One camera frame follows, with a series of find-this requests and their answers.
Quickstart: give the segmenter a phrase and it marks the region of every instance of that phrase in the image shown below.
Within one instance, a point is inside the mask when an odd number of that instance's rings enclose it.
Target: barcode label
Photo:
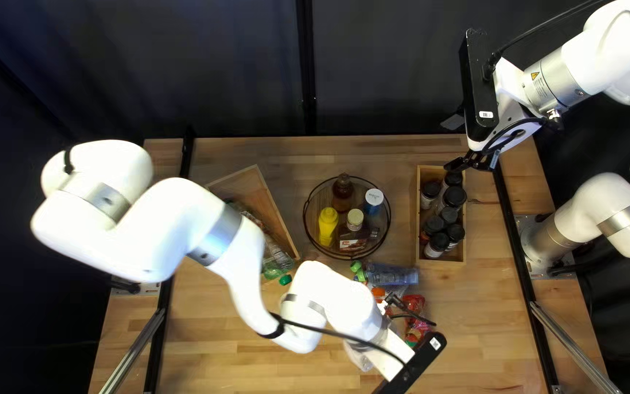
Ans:
[[[434,348],[434,350],[438,351],[440,347],[442,347],[442,344],[439,343],[439,341],[437,341],[436,338],[432,338],[431,341],[429,341],[429,344],[432,345],[432,347]]]

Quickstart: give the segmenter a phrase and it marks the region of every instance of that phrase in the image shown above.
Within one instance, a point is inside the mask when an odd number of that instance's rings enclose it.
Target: wooden tray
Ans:
[[[417,166],[417,206],[416,206],[416,226],[417,234],[415,235],[415,256],[416,263],[421,264],[444,264],[451,266],[463,266],[466,264],[466,239],[468,239],[468,234],[462,241],[459,242],[452,251],[444,253],[438,259],[428,259],[424,255],[424,246],[419,244],[419,231],[421,230],[422,224],[427,221],[434,213],[431,209],[420,211],[419,210],[419,193],[420,188],[425,182],[429,181],[439,181],[443,182],[444,176],[446,175],[446,170],[442,166]],[[466,188],[466,171],[463,171],[463,188]],[[459,211],[459,220],[458,223],[463,225],[463,228],[466,228],[466,204],[463,204],[463,207]]]
[[[257,165],[247,167],[206,184],[205,188],[223,200],[233,200],[245,205],[271,231],[271,236],[294,260],[300,255],[285,228],[281,213],[269,192],[262,172]]]

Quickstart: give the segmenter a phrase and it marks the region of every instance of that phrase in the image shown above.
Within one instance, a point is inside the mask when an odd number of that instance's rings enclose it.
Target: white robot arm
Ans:
[[[300,266],[282,300],[281,318],[275,318],[260,293],[262,231],[194,182],[170,178],[145,191],[151,178],[149,155],[130,142],[88,142],[59,152],[43,168],[47,199],[31,229],[57,252],[137,282],[168,279],[188,256],[225,279],[235,309],[251,329],[296,353],[313,351],[321,333],[282,319],[319,329],[329,322],[405,363],[415,356],[388,328],[363,284],[319,262]],[[346,341],[345,349],[360,368],[376,367],[388,381],[403,368],[371,347]]]
[[[468,46],[473,45],[469,34],[474,33],[467,32],[464,42]],[[585,22],[582,33],[525,70],[499,58],[492,78],[481,78],[483,72],[474,76],[473,67],[482,69],[487,65],[473,64],[468,56],[462,57],[464,61],[471,69],[463,75],[468,147],[483,156],[494,154],[493,148],[497,147],[500,154],[542,125],[560,123],[565,111],[595,94],[605,93],[630,105],[630,0],[616,0],[598,9]],[[484,88],[493,97],[483,100]],[[478,167],[478,160],[464,163],[457,159],[447,169],[459,169],[462,164]],[[480,169],[492,170],[494,164],[489,164]]]
[[[520,234],[528,260],[541,266],[600,235],[630,257],[630,183],[614,173],[590,178],[540,226]]]

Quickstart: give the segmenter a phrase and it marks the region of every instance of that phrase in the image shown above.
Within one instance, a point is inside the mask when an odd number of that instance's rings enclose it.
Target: black rubber strap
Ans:
[[[72,153],[72,147],[67,147],[65,149],[65,173],[67,175],[72,174],[72,171],[74,171],[74,166],[72,166],[72,160],[70,159],[70,154]]]
[[[269,313],[271,313],[271,315],[274,316],[274,318],[279,321],[279,326],[276,327],[276,331],[272,332],[271,334],[261,335],[257,333],[257,335],[266,339],[278,338],[279,336],[281,336],[281,334],[284,334],[284,321],[283,319],[281,319],[281,316],[276,315],[274,312],[269,312]]]

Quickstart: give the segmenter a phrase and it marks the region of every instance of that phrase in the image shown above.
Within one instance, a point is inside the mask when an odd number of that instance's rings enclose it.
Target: metal mounting plate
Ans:
[[[520,233],[523,231],[528,231],[531,228],[539,226],[540,223],[536,222],[536,217],[538,215],[515,215],[514,221],[517,223],[517,230]],[[574,279],[575,274],[572,272],[562,273],[560,275],[551,276],[546,272],[551,266],[547,264],[537,264],[536,262],[531,261],[529,257],[524,255],[524,259],[526,260],[526,267],[529,270],[529,275],[532,281],[539,281],[545,279]],[[563,263],[567,266],[572,266],[575,264],[575,259],[573,258],[573,253],[568,253],[563,256],[561,259]]]

